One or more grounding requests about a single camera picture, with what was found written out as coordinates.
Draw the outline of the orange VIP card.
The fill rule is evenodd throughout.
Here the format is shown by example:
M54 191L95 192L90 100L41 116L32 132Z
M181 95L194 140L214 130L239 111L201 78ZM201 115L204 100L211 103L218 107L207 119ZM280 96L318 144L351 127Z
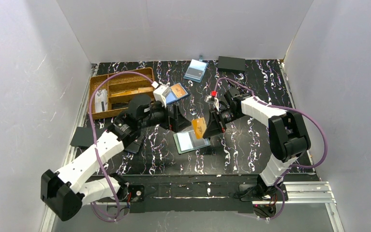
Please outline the orange VIP card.
M153 92L153 87L140 87L138 88L138 93L147 93L147 92Z
M193 119L192 127L197 139L202 139L207 129L207 124L204 117Z

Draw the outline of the green card holder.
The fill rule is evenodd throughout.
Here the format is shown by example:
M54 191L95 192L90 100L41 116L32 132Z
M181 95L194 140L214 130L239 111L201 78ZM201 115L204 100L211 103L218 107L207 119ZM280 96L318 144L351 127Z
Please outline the green card holder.
M173 137L179 154L210 146L209 139L197 139L193 130L174 133Z

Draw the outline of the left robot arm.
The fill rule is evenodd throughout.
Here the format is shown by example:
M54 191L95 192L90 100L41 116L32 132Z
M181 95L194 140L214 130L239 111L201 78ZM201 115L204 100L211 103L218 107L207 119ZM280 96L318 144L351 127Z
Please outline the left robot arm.
M116 175L109 176L104 164L133 144L143 128L156 125L180 132L191 122L177 105L170 111L146 94L135 96L101 136L93 137L94 143L81 155L55 172L48 169L42 174L41 200L61 221L67 221L86 204L106 197L124 198L129 194L127 183Z

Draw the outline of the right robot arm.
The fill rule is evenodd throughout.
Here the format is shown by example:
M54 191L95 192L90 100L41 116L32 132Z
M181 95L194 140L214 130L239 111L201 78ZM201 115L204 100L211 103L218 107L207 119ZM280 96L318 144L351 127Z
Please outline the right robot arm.
M311 147L303 116L292 110L273 107L256 96L240 93L237 88L226 91L226 102L224 109L221 109L216 94L216 91L212 91L204 99L213 105L213 109L209 112L202 137L206 139L225 133L228 123L243 116L252 117L267 127L272 153L259 175L258 184L265 189L282 182L282 174Z

